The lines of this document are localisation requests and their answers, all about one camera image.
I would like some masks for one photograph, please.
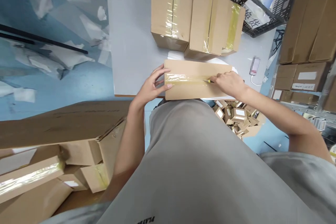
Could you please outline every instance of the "gray t-shirt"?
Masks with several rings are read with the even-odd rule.
[[[258,157],[201,101],[150,116],[151,143],[112,203],[45,223],[336,223],[336,168],[302,153]]]

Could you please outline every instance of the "cardboard sheet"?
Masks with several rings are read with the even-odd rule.
[[[194,61],[176,61],[166,59],[164,61],[166,68],[171,71],[165,73],[165,84],[167,83],[168,75],[185,75],[191,78],[196,77],[197,81],[182,82],[176,81],[174,86],[166,91],[166,100],[178,99],[195,99],[195,98],[211,98],[226,96],[217,86],[213,83],[202,81],[202,78],[209,79],[210,76],[216,76],[218,73],[230,72],[232,66],[209,64]]]

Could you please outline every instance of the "cardboard box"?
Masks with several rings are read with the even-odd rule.
[[[294,50],[293,63],[308,62],[327,1],[308,0]]]
[[[229,29],[223,40],[222,56],[228,56],[238,52],[244,18],[245,8],[230,1],[226,19],[226,26],[228,26]]]
[[[328,0],[309,62],[332,61],[336,51],[336,0]]]
[[[213,107],[212,110],[215,112],[216,116],[217,116],[219,119],[223,119],[223,117],[224,117],[224,113],[223,113],[223,111],[221,110],[220,107],[218,107],[218,106],[216,105],[216,106]]]
[[[319,98],[319,96],[309,93],[293,92],[292,102],[317,105]]]
[[[92,193],[105,190],[110,183],[103,163],[82,167],[81,170]]]
[[[221,55],[229,4],[229,0],[193,0],[186,58],[207,61]]]
[[[291,90],[297,65],[280,65],[276,73],[274,88]]]
[[[0,204],[2,223],[40,223],[50,218],[72,189],[57,178]]]
[[[91,190],[72,192],[54,213],[54,216],[72,209],[99,203],[104,191],[92,193]]]
[[[280,48],[280,64],[291,63],[308,0],[295,0]]]
[[[233,108],[231,110],[232,121],[236,123],[243,123],[247,119],[246,111],[240,108]]]
[[[151,0],[150,30],[159,47],[184,51],[189,43],[193,0]]]
[[[336,78],[329,90],[329,95],[324,102],[323,109],[330,112],[336,112]]]
[[[81,171],[81,166],[67,165],[64,169],[64,174],[59,176],[58,179],[70,186],[74,191],[89,189],[89,185]]]
[[[166,100],[182,100],[226,96],[214,83],[206,82],[210,76],[230,72],[232,66],[195,61],[179,61],[166,59],[166,68],[171,71],[164,74],[164,83],[174,87],[166,91]]]
[[[329,68],[330,65],[326,62],[298,65],[292,84],[292,90],[321,92]]]
[[[88,101],[0,122],[0,149],[67,145],[65,154],[72,164],[95,165],[103,160],[107,170],[113,171],[111,153],[118,151],[129,105],[130,101]]]
[[[54,145],[1,158],[0,203],[62,175],[64,163],[60,155],[60,147]]]

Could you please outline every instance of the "white cable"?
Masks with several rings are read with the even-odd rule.
[[[262,83],[261,83],[260,85],[254,84],[254,83],[252,82],[252,77],[253,77],[253,75],[251,75],[251,83],[252,83],[253,85],[255,85],[255,86],[261,86],[261,85],[262,85]]]

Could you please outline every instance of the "pile of small boxes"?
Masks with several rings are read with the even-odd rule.
[[[255,108],[240,101],[216,100],[213,110],[216,116],[222,120],[237,137],[255,135],[265,123],[265,116]]]

